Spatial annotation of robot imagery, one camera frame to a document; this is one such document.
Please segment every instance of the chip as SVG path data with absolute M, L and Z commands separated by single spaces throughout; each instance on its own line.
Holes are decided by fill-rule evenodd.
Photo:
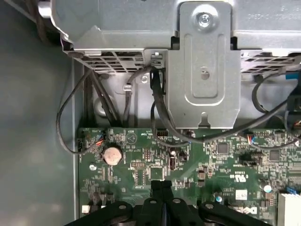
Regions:
M 200 186 L 200 187 L 205 186 L 205 181 L 204 180 L 198 180 L 198 186 Z
M 269 152 L 269 160 L 270 161 L 279 161 L 280 160 L 280 152 L 279 150 L 273 150 Z
M 229 148 L 227 143 L 217 144 L 217 153 L 218 154 L 228 154 Z
M 152 180 L 162 180 L 163 179 L 163 170 L 162 168 L 152 167 L 150 170 L 150 177 Z
M 235 191 L 235 199 L 236 200 L 248 200 L 248 190 L 236 190 Z

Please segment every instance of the white sticker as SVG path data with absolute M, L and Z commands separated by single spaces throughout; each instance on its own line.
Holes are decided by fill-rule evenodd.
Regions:
M 82 205 L 81 206 L 81 213 L 89 213 L 90 212 L 90 206 L 89 205 Z
M 248 190 L 236 190 L 235 191 L 236 200 L 248 200 Z

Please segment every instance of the screw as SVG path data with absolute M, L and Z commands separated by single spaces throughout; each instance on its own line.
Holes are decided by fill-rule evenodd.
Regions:
M 201 27 L 208 27 L 210 24 L 210 16 L 206 13 L 202 14 L 198 19 L 198 23 Z
M 148 77 L 146 75 L 142 76 L 141 82 L 142 83 L 147 83 Z
M 90 169 L 91 171 L 95 171 L 95 170 L 97 170 L 97 166 L 96 166 L 94 163 L 91 163 L 91 164 L 89 165 L 89 169 Z
M 174 202 L 174 203 L 180 203 L 181 200 L 179 200 L 179 199 L 174 199 L 173 202 Z
M 212 204 L 206 204 L 205 207 L 206 207 L 207 209 L 212 210 L 212 209 L 214 208 L 214 205 L 212 205 Z

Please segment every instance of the metal bracket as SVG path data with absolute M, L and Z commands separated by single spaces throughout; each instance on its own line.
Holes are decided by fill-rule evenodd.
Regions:
M 232 128 L 239 112 L 240 51 L 231 50 L 231 5 L 180 6 L 180 50 L 168 52 L 167 107 L 178 129 Z

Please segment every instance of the motherboard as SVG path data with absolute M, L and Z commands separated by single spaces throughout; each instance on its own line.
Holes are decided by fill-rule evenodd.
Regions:
M 200 137 L 218 130 L 182 130 Z M 254 142 L 282 145 L 291 139 L 284 130 L 253 129 Z M 180 142 L 166 130 L 160 139 Z M 203 144 L 169 148 L 158 144 L 151 129 L 82 128 L 79 151 L 97 143 L 79 157 L 79 204 L 103 207 L 115 200 L 141 204 L 150 196 L 152 180 L 170 180 L 175 197 L 188 204 L 214 201 L 277 225 L 278 194 L 300 193 L 299 143 L 278 150 L 259 150 L 241 134 Z

